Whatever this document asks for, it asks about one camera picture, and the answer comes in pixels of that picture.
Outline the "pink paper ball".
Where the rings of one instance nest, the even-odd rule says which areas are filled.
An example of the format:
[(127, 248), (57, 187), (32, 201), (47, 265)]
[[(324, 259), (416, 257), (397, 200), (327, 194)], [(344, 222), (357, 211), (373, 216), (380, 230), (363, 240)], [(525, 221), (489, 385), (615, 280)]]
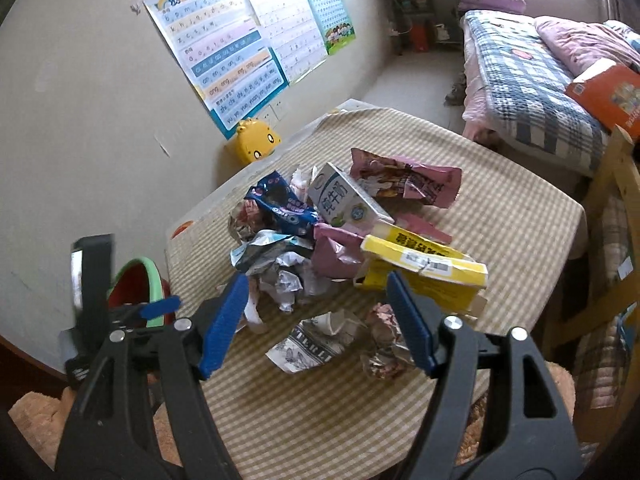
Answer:
[(391, 380), (414, 367), (413, 359), (389, 304), (376, 304), (366, 316), (370, 344), (361, 358), (370, 377)]

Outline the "yellow torn cardboard box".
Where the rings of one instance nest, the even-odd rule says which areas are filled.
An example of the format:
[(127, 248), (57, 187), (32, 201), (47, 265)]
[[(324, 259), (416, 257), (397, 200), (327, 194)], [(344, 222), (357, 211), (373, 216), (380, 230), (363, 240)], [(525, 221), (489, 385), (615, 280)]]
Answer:
[(354, 284), (382, 290), (387, 275), (398, 271), (412, 290), (434, 299), (442, 310), (479, 318), (487, 304), (480, 292), (488, 285), (487, 266), (454, 248), (432, 242), (388, 222), (376, 222), (362, 241), (366, 257)]

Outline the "silver blue wrapper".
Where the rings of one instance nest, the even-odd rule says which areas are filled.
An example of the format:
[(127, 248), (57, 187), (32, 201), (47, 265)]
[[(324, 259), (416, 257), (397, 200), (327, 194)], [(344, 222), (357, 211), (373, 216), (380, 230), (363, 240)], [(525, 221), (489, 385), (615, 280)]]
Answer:
[(269, 297), (281, 312), (292, 313), (296, 304), (309, 304), (314, 298), (337, 291), (344, 278), (327, 278), (314, 270), (313, 252), (310, 240), (273, 230), (261, 230), (232, 249), (231, 265), (244, 273), (250, 283), (239, 330), (247, 327), (258, 334), (267, 330), (258, 313), (262, 295)]

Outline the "black white wrapper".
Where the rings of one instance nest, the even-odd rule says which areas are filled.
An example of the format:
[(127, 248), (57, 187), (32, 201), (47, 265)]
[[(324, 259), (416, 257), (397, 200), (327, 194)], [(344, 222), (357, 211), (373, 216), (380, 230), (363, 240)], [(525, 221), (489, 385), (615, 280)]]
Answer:
[(297, 374), (341, 356), (366, 333), (367, 325), (352, 312), (330, 311), (299, 321), (266, 358), (282, 372)]

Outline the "blue cookie wrapper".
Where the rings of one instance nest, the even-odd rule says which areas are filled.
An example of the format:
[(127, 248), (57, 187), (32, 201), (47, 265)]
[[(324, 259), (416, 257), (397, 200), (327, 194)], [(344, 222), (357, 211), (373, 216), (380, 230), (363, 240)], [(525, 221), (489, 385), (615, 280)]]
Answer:
[(251, 186), (245, 198), (254, 200), (268, 226), (284, 234), (311, 238), (314, 227), (320, 222), (314, 208), (299, 200), (277, 171)]

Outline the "pink wrapper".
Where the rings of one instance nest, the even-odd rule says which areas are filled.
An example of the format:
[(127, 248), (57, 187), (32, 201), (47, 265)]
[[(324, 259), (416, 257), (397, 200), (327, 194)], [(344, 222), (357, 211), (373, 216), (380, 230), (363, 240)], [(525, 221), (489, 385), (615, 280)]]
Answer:
[(361, 235), (318, 223), (311, 256), (314, 272), (331, 280), (351, 280), (363, 264), (362, 242)]

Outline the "white milk carton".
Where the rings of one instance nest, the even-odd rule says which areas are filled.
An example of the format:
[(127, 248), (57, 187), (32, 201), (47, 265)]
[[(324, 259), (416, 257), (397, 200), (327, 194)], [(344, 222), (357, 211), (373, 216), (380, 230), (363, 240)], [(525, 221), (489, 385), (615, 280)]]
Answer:
[(393, 223), (384, 210), (349, 174), (327, 162), (308, 188), (308, 197), (330, 226), (365, 236), (375, 223)]

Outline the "purple snack bag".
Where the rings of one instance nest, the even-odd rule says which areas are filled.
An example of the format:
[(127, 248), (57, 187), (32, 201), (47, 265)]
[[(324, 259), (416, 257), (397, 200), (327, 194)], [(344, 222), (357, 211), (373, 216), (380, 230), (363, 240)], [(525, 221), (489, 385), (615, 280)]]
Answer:
[(373, 198), (402, 198), (448, 208), (462, 183), (462, 169), (430, 166), (407, 157), (377, 155), (353, 148), (350, 176)]

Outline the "silver red wrapper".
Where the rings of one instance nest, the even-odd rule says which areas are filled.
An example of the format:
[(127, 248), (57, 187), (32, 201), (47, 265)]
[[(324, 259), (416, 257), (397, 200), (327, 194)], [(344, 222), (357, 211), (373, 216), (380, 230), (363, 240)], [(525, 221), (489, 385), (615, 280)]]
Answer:
[(268, 214), (251, 198), (240, 200), (229, 214), (228, 230), (239, 243), (251, 240), (259, 231), (271, 227)]

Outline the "green red trash bin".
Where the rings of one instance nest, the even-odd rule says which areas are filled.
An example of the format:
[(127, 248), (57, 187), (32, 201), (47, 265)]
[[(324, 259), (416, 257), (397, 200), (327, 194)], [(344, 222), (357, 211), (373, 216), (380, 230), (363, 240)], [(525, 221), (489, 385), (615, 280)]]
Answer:
[(126, 318), (126, 307), (150, 304), (170, 296), (170, 286), (160, 274), (160, 269), (150, 258), (140, 257), (128, 261), (114, 278), (108, 292), (107, 307), (113, 324), (127, 328), (151, 328), (169, 325), (175, 321), (174, 312), (167, 312), (156, 318)]

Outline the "checkered beige tablecloth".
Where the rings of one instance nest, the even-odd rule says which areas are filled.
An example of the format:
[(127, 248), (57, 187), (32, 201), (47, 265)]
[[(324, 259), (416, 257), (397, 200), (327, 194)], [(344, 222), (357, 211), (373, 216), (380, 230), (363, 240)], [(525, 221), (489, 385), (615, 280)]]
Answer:
[[(478, 294), (484, 304), (479, 330), (503, 334), (514, 326), (532, 328), (584, 223), (582, 205), (516, 162), (392, 108), (326, 116), (311, 134), (241, 171), (227, 191), (191, 214), (189, 226), (166, 247), (171, 289), (181, 298), (183, 313), (193, 313), (231, 278), (236, 243), (229, 216), (253, 184), (270, 172), (289, 177), (296, 169), (327, 162), (347, 169), (355, 148), (461, 169), (461, 188), (450, 207), (402, 200), (386, 207), (392, 214), (420, 214), (449, 234), (454, 248), (486, 266), (488, 285)], [(290, 313), (269, 297), (262, 297), (258, 311), (264, 330), (242, 330), (224, 366), (204, 386), (243, 478), (369, 479), (406, 456), (434, 384), (416, 368), (383, 379), (366, 369), (373, 338), (387, 325), (382, 292), (343, 282)], [(339, 356), (297, 373), (269, 359), (269, 351), (298, 323), (334, 312), (361, 322), (357, 340)]]

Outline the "yellow duck toy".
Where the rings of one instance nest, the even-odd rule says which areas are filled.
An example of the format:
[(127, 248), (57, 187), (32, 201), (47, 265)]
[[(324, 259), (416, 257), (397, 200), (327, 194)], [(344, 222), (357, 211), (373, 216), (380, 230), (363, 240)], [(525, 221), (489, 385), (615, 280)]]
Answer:
[(235, 153), (243, 166), (269, 156), (282, 142), (270, 125), (255, 118), (241, 120), (236, 127), (235, 136)]

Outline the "pinyin alphabet poster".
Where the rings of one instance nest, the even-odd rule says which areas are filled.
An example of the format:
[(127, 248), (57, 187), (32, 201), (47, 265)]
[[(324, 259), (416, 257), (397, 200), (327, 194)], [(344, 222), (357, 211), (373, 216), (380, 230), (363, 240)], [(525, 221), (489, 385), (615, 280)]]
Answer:
[(288, 86), (248, 0), (143, 3), (226, 139)]

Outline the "wooden chair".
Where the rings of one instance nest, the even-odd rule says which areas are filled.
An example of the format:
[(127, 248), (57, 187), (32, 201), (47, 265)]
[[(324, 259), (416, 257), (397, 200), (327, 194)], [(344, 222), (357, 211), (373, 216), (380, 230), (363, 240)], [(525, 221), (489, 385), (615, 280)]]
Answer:
[(639, 404), (639, 164), (619, 126), (587, 196), (587, 269), (570, 276), (587, 294), (566, 298), (544, 333), (553, 353), (573, 349), (574, 426), (582, 443), (605, 445)]

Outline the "white chart poster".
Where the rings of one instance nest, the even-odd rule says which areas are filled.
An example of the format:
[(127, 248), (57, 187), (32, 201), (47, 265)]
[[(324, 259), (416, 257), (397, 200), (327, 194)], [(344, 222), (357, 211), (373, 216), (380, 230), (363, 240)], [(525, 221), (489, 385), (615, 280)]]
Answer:
[(248, 0), (290, 84), (328, 56), (308, 0)]

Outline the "brown shoe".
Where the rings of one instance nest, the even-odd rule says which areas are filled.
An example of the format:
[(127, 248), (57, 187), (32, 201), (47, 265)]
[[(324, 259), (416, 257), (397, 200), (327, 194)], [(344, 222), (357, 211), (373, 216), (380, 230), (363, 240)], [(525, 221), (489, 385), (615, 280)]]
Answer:
[(466, 76), (465, 73), (460, 73), (452, 84), (451, 90), (445, 96), (445, 104), (447, 106), (462, 106), (465, 96)]

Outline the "teal number poster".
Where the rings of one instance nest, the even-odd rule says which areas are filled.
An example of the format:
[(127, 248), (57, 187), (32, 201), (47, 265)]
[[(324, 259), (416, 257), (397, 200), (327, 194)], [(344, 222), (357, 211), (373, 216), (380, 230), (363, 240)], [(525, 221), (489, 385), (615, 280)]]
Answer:
[(308, 0), (328, 55), (334, 55), (356, 38), (343, 0)]

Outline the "red container on shelf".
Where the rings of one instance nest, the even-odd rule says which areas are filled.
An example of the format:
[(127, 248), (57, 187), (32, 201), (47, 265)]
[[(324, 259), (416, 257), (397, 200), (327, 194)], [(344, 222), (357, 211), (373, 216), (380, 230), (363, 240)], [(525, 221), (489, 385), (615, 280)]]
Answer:
[(409, 30), (409, 38), (416, 52), (427, 52), (430, 50), (428, 33), (424, 24), (413, 24)]

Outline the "pink quilt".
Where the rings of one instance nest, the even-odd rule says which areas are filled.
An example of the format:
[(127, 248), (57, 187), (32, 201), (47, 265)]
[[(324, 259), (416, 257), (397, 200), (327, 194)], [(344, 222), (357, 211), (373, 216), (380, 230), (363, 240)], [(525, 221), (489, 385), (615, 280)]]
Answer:
[(574, 76), (601, 58), (639, 71), (639, 34), (623, 22), (586, 23), (540, 16), (534, 19), (534, 26), (547, 48)]

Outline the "dark shelf unit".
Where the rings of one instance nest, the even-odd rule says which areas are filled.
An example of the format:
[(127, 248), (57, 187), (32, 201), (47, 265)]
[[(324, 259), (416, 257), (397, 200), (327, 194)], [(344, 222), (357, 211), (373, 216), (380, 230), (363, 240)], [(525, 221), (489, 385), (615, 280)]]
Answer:
[(413, 24), (422, 23), (431, 50), (461, 50), (459, 0), (383, 0), (392, 51), (403, 55), (414, 51), (409, 38)]

